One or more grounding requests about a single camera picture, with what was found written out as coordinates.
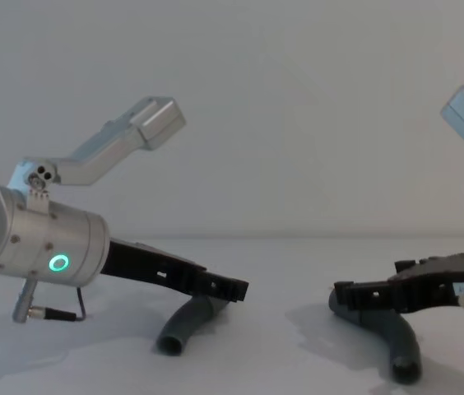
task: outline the white tabletop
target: white tabletop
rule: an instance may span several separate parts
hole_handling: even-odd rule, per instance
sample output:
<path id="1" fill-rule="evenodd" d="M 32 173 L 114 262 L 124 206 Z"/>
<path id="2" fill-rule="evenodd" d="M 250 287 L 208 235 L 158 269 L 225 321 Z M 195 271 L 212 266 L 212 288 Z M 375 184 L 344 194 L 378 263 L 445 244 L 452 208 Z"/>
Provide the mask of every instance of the white tabletop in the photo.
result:
<path id="1" fill-rule="evenodd" d="M 424 377 L 402 387 L 385 345 L 326 305 L 334 281 L 386 279 L 394 261 L 463 252 L 464 239 L 143 241 L 250 281 L 246 300 L 168 357 L 154 340 L 184 295 L 101 276 L 84 291 L 84 323 L 19 325 L 10 315 L 21 282 L 0 277 L 0 394 L 464 395 L 464 310 L 406 316 Z M 40 286 L 35 300 L 76 308 L 66 287 Z"/>

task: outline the green led ring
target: green led ring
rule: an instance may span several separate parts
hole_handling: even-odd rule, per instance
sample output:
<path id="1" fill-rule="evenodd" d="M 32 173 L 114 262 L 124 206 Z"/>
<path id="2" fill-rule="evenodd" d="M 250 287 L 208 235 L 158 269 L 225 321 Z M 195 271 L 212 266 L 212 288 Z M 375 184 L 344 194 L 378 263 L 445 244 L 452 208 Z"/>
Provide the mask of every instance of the green led ring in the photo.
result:
<path id="1" fill-rule="evenodd" d="M 52 272 L 61 272 L 62 270 L 66 270 L 68 266 L 69 266 L 69 258 L 63 253 L 60 253 L 59 255 L 55 255 L 49 261 L 49 269 Z"/>

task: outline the white wall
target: white wall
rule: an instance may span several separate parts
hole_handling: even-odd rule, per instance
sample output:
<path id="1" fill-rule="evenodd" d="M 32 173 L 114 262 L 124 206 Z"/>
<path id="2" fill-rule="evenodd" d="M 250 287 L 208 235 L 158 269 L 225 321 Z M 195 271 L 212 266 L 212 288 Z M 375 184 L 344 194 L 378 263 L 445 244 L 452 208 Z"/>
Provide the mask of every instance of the white wall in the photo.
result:
<path id="1" fill-rule="evenodd" d="M 0 182 L 144 95 L 188 126 L 57 199 L 117 235 L 464 234 L 464 0 L 0 0 Z"/>

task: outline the black plastic part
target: black plastic part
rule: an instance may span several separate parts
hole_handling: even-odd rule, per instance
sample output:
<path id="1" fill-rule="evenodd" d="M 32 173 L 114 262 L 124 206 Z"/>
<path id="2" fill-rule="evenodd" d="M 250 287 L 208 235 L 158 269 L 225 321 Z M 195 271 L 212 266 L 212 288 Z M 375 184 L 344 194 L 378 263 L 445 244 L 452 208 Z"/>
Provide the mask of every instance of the black plastic part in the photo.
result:
<path id="1" fill-rule="evenodd" d="M 464 284 L 464 253 L 395 264 L 386 281 L 335 283 L 336 297 L 349 310 L 393 309 L 414 313 L 440 306 L 458 306 L 456 286 Z"/>
<path id="2" fill-rule="evenodd" d="M 168 320 L 157 338 L 157 349 L 168 356 L 180 356 L 190 337 L 228 303 L 207 296 L 193 296 Z"/>
<path id="3" fill-rule="evenodd" d="M 186 295 L 208 295 L 230 302 L 242 301 L 246 281 L 210 273 L 187 259 L 144 244 L 111 240 L 101 274 L 165 286 Z"/>
<path id="4" fill-rule="evenodd" d="M 77 320 L 77 315 L 68 311 L 46 308 L 44 319 L 75 322 Z"/>
<path id="5" fill-rule="evenodd" d="M 338 303 L 336 292 L 329 297 L 329 308 L 338 317 L 379 335 L 389 345 L 389 370 L 401 384 L 413 384 L 422 375 L 420 347 L 410 324 L 392 310 L 348 310 Z"/>

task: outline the gray rubber tube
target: gray rubber tube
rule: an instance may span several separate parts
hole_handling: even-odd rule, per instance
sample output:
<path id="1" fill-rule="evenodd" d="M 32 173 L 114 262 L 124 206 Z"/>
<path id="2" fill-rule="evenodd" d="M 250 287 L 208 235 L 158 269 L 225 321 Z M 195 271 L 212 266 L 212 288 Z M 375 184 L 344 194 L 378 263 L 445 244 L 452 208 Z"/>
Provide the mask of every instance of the gray rubber tube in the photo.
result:
<path id="1" fill-rule="evenodd" d="M 189 338 L 228 303 L 208 296 L 193 296 L 168 320 L 157 338 L 157 349 L 168 356 L 180 356 Z"/>
<path id="2" fill-rule="evenodd" d="M 392 310 L 348 310 L 338 304 L 335 291 L 329 308 L 338 317 L 378 334 L 389 345 L 389 369 L 398 383 L 412 384 L 422 375 L 419 343 L 410 324 Z"/>

